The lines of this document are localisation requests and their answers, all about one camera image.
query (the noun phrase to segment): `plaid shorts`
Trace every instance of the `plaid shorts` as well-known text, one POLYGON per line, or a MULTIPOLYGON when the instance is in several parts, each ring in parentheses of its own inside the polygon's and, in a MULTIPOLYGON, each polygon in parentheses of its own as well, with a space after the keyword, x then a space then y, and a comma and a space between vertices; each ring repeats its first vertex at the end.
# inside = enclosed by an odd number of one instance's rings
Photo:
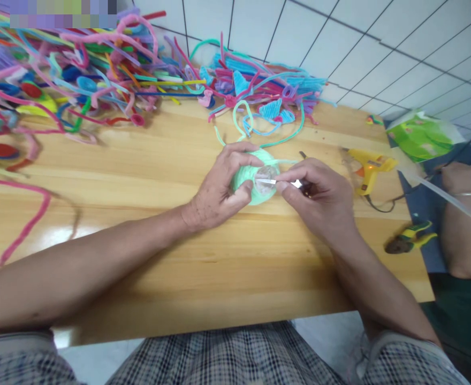
MULTIPOLYGON (((436 345, 387 332, 357 382, 468 384, 436 345)), ((79 383, 49 331, 0 336, 0 384, 79 383)), ((289 322, 148 338, 109 384, 344 384, 289 322)))

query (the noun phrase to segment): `pile of pipe cleaners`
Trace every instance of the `pile of pipe cleaners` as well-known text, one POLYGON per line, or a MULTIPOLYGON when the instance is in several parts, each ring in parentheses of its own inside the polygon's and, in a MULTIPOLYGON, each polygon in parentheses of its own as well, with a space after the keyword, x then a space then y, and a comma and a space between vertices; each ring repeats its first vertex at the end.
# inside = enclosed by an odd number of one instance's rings
MULTIPOLYGON (((134 8, 118 14, 116 29, 11 29, 9 15, 0 9, 0 136, 24 135, 28 146, 22 157, 18 149, 0 143, 0 160, 20 158, 0 167, 0 175, 11 180, 24 176, 16 171, 36 161, 36 135, 63 134, 94 145, 96 137, 83 127, 84 121, 103 127, 144 127, 160 98, 177 104, 180 98, 196 98, 208 109, 209 122, 233 110, 241 140, 252 134, 270 135, 283 124, 301 119, 289 137, 261 147, 283 143, 301 131, 305 118, 313 121, 313 108, 322 100, 326 79, 284 64, 263 65, 228 51, 223 34, 220 41, 199 43, 188 57, 176 38, 157 40, 150 20, 165 15, 161 11, 141 16, 134 8), (210 66, 198 68, 192 61, 204 44, 216 45, 219 51, 210 66), (171 47, 171 56, 163 53, 165 45, 171 47), (257 113, 252 113, 251 104, 257 105, 257 113), (239 106, 247 111, 242 128, 236 116, 239 106), (48 128, 24 127, 27 115, 48 117, 48 128), (253 128, 255 118, 274 128, 259 132, 253 128)), ((217 128, 215 133, 224 144, 217 128)), ((39 192, 44 199, 36 216, 2 254, 0 266, 43 217, 51 196, 45 189, 11 180, 0 184, 39 192)))

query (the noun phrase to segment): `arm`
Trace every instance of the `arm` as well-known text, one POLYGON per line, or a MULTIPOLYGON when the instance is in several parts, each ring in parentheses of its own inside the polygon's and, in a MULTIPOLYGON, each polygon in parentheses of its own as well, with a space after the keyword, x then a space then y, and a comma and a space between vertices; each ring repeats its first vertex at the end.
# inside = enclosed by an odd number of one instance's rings
POLYGON ((353 189, 344 177, 317 159, 306 159, 277 177, 314 184, 305 197, 289 183, 277 190, 310 231, 332 250, 339 280, 359 311, 369 338, 385 329, 440 345, 410 291, 380 262, 360 236, 353 215, 353 189))
MULTIPOLYGON (((442 173, 446 191, 471 210, 471 196, 458 195, 471 193, 471 166, 452 163, 442 173)), ((471 218, 450 203, 444 215, 442 244, 449 273, 471 279, 471 218)))
POLYGON ((0 333, 49 327, 76 312, 178 240, 219 226, 251 200, 252 182, 233 194, 239 167, 261 166, 244 151, 248 142, 227 145, 198 194, 184 206, 129 221, 58 244, 0 269, 0 333))

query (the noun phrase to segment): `green plastic bag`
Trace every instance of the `green plastic bag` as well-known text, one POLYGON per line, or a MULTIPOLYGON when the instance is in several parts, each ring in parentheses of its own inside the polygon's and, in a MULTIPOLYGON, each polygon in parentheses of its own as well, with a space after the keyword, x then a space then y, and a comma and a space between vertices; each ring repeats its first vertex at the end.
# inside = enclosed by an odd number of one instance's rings
POLYGON ((387 134, 412 161, 419 163, 445 155, 464 138, 451 123, 411 111, 394 121, 387 134))

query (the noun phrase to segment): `power cord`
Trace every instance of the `power cord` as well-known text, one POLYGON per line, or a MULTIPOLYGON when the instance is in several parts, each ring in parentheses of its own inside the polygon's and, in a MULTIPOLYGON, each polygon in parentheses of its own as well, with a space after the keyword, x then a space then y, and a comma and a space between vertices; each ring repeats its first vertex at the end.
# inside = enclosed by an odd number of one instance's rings
MULTIPOLYGON (((449 166, 451 163, 453 163, 453 162, 458 158, 458 156, 459 156, 460 154, 462 154, 462 153, 464 152, 464 150, 467 149, 470 145, 471 145, 471 139, 468 140, 467 143, 464 144, 464 146, 463 146, 459 151, 457 151, 457 153, 456 153, 455 155, 453 155, 453 156, 450 158, 450 160, 449 160, 444 166, 442 166, 440 169, 442 169, 442 168, 444 168, 444 167, 448 167, 448 166, 449 166)), ((437 174, 437 172, 435 172, 435 173, 432 174, 432 175, 427 175, 427 176, 425 177, 425 179, 430 180, 431 178, 433 178, 433 176, 434 176, 435 174, 437 174)), ((407 192, 404 193, 403 195, 400 195, 400 196, 398 196, 398 197, 396 197, 396 198, 390 200, 390 202, 392 203, 392 206, 391 206, 391 208, 390 208, 389 210, 381 210, 381 209, 379 209, 378 207, 376 207, 376 206, 373 204, 373 202, 372 202, 372 200, 371 200, 371 197, 370 197, 369 195, 365 195, 365 197, 366 197, 366 200, 368 201, 369 205, 370 205, 373 209, 375 209, 376 211, 379 211, 379 212, 382 212, 382 213, 390 213, 390 212, 393 211, 394 208, 396 207, 396 201, 399 201, 400 199, 405 198, 407 195, 412 194, 414 191, 416 191, 417 189, 419 189, 419 186, 420 186, 420 184, 418 184, 416 187, 411 188, 409 191, 407 191, 407 192)))

